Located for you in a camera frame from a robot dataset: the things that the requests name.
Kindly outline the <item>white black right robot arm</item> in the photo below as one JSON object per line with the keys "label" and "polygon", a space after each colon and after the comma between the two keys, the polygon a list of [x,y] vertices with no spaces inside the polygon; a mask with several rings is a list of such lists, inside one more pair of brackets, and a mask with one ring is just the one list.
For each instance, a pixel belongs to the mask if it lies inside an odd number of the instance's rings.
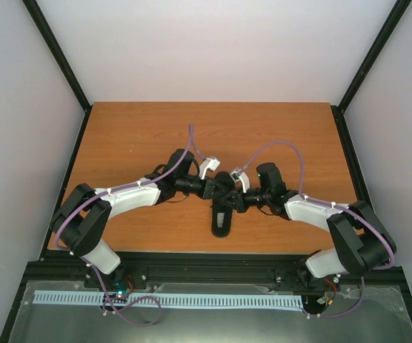
{"label": "white black right robot arm", "polygon": [[251,188],[247,175],[240,171],[217,175],[225,188],[212,203],[214,215],[223,216],[216,219],[216,229],[228,230],[233,212],[267,207],[274,216],[328,232],[333,248],[311,254],[298,267],[298,277],[304,282],[334,274],[362,277],[393,266],[396,245],[368,203],[336,204],[290,190],[274,163],[258,166],[257,177],[260,186]]}

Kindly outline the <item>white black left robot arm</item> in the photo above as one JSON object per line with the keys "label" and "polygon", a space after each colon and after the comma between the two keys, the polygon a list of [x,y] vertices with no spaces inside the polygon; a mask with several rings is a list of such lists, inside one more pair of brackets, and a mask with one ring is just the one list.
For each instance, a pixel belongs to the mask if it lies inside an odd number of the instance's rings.
{"label": "white black left robot arm", "polygon": [[54,213],[49,228],[74,256],[96,267],[103,282],[119,287],[126,279],[126,270],[102,238],[107,222],[133,209],[168,202],[178,192],[201,199],[220,197],[233,190],[235,183],[226,171],[213,178],[205,176],[217,164],[215,158],[198,164],[192,152],[177,149],[166,164],[160,164],[128,187],[93,189],[86,183],[80,184]]}

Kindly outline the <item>black canvas sneaker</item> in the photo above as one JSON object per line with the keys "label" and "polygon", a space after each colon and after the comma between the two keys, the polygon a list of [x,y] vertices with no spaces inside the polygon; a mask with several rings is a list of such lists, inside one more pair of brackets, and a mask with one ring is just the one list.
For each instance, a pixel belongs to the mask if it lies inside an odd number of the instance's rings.
{"label": "black canvas sneaker", "polygon": [[[235,190],[235,183],[226,171],[220,171],[216,174],[214,180],[230,180],[232,182],[232,190]],[[232,224],[231,208],[222,207],[218,204],[218,199],[215,194],[212,198],[212,234],[217,238],[225,238],[230,234]]]}

